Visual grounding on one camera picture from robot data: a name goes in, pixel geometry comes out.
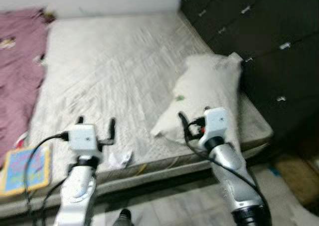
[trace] tiled floor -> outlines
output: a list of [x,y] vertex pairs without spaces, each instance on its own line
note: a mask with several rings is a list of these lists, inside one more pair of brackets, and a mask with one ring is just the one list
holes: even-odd
[[[267,165],[255,166],[252,170],[270,205],[274,226],[319,225],[319,219],[304,211],[283,179],[275,176]],[[213,177],[100,204],[95,207],[93,225],[111,226],[121,208],[131,210],[135,226],[235,225]],[[53,222],[54,217],[48,218],[48,225]]]

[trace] book cover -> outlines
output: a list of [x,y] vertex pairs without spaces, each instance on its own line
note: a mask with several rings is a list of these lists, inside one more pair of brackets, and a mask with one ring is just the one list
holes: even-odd
[[[33,148],[9,151],[3,168],[0,195],[9,196],[24,192],[23,172]],[[33,156],[27,172],[28,190],[49,185],[50,147],[41,146]]]

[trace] mattress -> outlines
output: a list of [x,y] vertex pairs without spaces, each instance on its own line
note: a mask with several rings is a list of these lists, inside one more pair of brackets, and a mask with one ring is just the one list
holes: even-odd
[[[209,167],[189,149],[150,131],[172,100],[171,91],[183,73],[183,61],[211,50],[177,13],[62,19],[50,30],[46,80],[31,122],[28,143],[67,130],[77,117],[97,126],[107,137],[111,117],[117,119],[116,143],[103,150],[97,170],[98,195]],[[241,148],[249,156],[265,147],[272,129],[249,99],[240,97]],[[52,184],[66,177],[74,155],[67,143],[54,140]],[[115,158],[132,150],[125,169],[114,169]],[[50,187],[33,195],[39,208]],[[23,196],[0,200],[0,217],[26,211]],[[48,207],[59,204],[53,195]]]

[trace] pink blanket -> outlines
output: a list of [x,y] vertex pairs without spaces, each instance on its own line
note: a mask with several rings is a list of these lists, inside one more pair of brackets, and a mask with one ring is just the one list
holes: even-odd
[[0,12],[0,167],[28,129],[44,69],[48,28],[39,9]]

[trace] pillow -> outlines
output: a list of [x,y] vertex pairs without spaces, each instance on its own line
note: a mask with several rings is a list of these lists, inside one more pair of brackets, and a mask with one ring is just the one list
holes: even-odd
[[242,58],[236,53],[230,56],[203,54],[189,56],[185,60],[186,72],[179,78],[173,90],[175,99],[160,116],[151,134],[179,143],[185,143],[179,111],[189,121],[203,116],[204,108],[223,107],[228,113],[229,126],[226,141],[240,152],[237,137],[237,95]]

